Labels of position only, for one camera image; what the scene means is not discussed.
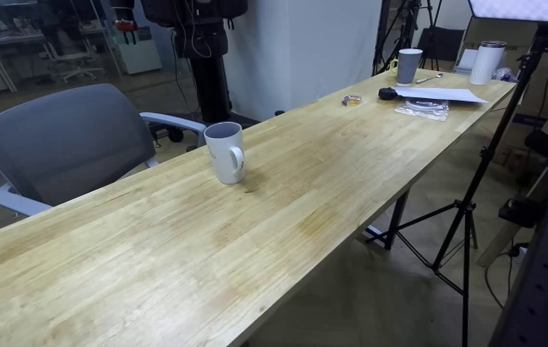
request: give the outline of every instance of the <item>white mug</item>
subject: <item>white mug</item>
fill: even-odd
[[[236,184],[246,175],[242,125],[236,121],[213,123],[205,129],[215,171],[227,184]]]

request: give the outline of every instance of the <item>white wall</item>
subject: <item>white wall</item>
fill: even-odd
[[[371,76],[381,0],[252,0],[227,55],[234,109],[267,119]]]

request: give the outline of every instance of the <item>tripod leg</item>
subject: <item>tripod leg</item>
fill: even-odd
[[[470,256],[472,256],[472,217],[466,217],[466,238],[464,238],[464,325],[462,325],[462,344],[468,347],[468,337],[470,337]]]
[[[466,219],[468,219],[466,223],[468,223],[468,227],[472,231],[474,248],[479,248],[479,235],[476,231],[474,209],[468,211]]]

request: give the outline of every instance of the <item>wooden table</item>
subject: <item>wooden table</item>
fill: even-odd
[[[431,121],[377,100],[387,84],[393,73],[246,130],[242,184],[219,182],[200,148],[0,229],[0,344],[244,341],[512,90],[431,80],[491,100]]]

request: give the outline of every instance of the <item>cup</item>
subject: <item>cup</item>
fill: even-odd
[[[404,48],[398,51],[398,76],[400,84],[414,84],[416,71],[422,63],[423,49],[422,48]]]
[[[506,42],[485,40],[476,55],[472,69],[472,84],[487,84],[505,57]]]
[[[236,184],[246,175],[242,125],[236,121],[213,123],[205,129],[205,142],[211,150],[217,177]]]

